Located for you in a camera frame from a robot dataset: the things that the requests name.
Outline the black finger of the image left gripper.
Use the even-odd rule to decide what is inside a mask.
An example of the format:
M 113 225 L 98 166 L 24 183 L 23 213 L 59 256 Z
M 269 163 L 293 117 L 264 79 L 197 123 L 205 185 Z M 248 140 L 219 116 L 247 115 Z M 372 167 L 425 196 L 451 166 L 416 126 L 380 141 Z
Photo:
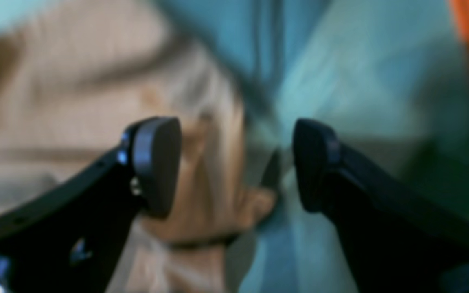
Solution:
M 181 124 L 131 124 L 119 145 L 57 188 L 0 214 L 0 293 L 103 293 L 143 211 L 171 212 Z

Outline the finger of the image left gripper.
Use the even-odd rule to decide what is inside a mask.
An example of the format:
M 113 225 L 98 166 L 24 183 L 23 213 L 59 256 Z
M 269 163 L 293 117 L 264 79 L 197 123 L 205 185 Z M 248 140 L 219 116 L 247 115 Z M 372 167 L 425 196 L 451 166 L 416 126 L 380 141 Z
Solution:
M 292 145 L 302 206 L 335 225 L 361 293 L 469 293 L 469 221 L 396 181 L 328 125 L 298 119 Z

